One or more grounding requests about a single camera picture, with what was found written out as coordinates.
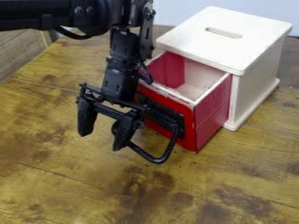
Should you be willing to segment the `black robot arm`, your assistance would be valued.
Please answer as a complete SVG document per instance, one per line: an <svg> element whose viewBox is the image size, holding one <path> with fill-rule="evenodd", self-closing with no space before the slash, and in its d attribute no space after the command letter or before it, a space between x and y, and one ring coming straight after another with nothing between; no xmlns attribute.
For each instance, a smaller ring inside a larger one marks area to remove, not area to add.
<svg viewBox="0 0 299 224"><path fill-rule="evenodd" d="M111 34L103 84L80 85L79 134L94 131L98 114L116 119L114 149L128 146L143 124L143 108L134 104L138 82L152 83L146 60L152 58L152 0L0 0L0 32L55 30L83 40Z"/></svg>

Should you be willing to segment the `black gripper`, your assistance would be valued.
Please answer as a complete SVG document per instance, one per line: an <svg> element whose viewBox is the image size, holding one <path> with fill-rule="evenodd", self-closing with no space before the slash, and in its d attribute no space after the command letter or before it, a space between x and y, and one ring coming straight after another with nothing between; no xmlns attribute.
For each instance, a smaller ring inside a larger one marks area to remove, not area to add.
<svg viewBox="0 0 299 224"><path fill-rule="evenodd" d="M110 55L102 87L80 84L78 97L78 131L82 137L94 131L98 113L115 119L118 112L103 105L103 102L118 104L120 107L134 108L134 97L139 80L151 83L151 74L146 67L146 60L151 57L151 49L142 44L143 36L128 29L111 31ZM115 136L112 151L127 147L136 130L144 126L140 114L127 112L111 128Z"/></svg>

